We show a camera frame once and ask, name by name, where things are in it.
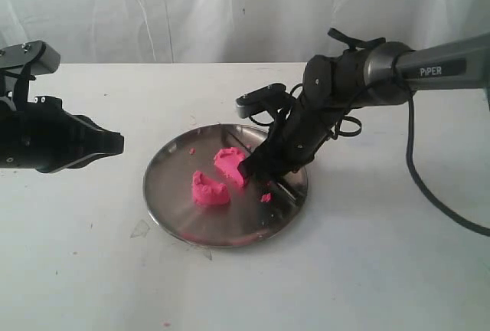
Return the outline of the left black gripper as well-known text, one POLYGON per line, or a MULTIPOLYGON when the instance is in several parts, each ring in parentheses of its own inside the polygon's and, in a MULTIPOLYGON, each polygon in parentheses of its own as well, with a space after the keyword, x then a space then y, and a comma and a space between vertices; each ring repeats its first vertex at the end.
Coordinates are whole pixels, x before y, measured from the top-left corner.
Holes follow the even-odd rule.
POLYGON ((124 137, 97 126, 90 118, 72 115, 61 101, 27 103, 10 110, 1 102, 1 167, 54 173, 81 169, 101 158, 122 154, 124 137))

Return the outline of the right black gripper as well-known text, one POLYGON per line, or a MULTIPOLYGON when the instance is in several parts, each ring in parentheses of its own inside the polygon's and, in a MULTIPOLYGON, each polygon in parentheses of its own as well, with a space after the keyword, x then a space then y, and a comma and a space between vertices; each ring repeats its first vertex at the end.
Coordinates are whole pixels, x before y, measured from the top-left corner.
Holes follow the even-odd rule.
POLYGON ((295 172, 308 165, 337 123, 335 108, 314 107, 301 94, 286 112, 279 112, 266 140, 238 164, 244 179, 264 179, 295 172))

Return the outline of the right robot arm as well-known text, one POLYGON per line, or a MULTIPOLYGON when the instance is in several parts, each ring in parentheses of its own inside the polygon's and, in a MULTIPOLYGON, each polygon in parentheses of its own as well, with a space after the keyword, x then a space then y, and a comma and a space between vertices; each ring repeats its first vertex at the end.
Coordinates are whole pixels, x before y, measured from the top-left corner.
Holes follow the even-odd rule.
POLYGON ((267 112, 268 135, 238 165, 249 177, 295 172, 309 164, 322 144, 341 135, 354 109, 396 106, 422 90, 464 90, 489 85, 489 36, 415 51, 397 41, 346 38, 337 57, 316 55, 291 91, 270 84, 237 98, 241 118, 267 112))

